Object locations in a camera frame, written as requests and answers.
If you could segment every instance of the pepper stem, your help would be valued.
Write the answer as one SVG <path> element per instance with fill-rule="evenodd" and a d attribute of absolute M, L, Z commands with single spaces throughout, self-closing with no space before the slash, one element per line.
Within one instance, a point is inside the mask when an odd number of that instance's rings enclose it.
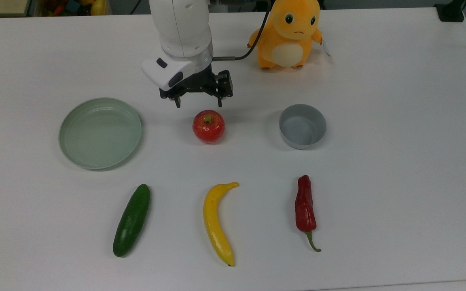
<path fill-rule="evenodd" d="M 309 243 L 310 243 L 310 246 L 312 247 L 312 249 L 319 253 L 321 251 L 321 249 L 317 249 L 314 246 L 314 243 L 312 241 L 312 232 L 305 232 L 305 234 L 307 235 L 307 239 L 309 239 Z"/>

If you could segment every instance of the green cucumber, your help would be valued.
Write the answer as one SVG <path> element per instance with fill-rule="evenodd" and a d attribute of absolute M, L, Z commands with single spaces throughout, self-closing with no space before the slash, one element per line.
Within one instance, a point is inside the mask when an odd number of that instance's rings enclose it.
<path fill-rule="evenodd" d="M 112 245 L 115 256 L 124 257 L 133 249 L 145 223 L 149 204 L 150 190 L 147 185 L 141 184 L 131 196 L 118 224 Z"/>

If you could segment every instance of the light green plate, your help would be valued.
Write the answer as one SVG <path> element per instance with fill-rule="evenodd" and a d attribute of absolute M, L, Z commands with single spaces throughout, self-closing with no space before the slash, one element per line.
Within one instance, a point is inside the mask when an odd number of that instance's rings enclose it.
<path fill-rule="evenodd" d="M 68 114 L 59 133 L 61 150 L 78 166 L 100 170 L 131 155 L 141 137 L 137 112 L 113 98 L 89 100 Z"/>

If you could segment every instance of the bowl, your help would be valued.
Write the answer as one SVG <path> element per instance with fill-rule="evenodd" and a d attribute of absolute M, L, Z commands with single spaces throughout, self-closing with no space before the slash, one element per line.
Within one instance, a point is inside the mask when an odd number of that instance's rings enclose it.
<path fill-rule="evenodd" d="M 321 112 L 306 104 L 294 104 L 280 115 L 282 139 L 291 148 L 303 150 L 323 138 L 327 129 Z"/>
<path fill-rule="evenodd" d="M 130 105 L 98 98 L 78 105 L 67 115 L 59 132 L 59 145 L 74 164 L 102 170 L 129 157 L 140 137 L 141 121 Z"/>

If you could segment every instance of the red apple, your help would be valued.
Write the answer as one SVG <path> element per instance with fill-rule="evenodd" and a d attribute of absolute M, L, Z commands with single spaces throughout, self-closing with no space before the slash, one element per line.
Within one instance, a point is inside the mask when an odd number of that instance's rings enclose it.
<path fill-rule="evenodd" d="M 214 143 L 224 135 L 224 119 L 216 111 L 201 111 L 194 118 L 193 129 L 198 139 L 205 143 Z"/>

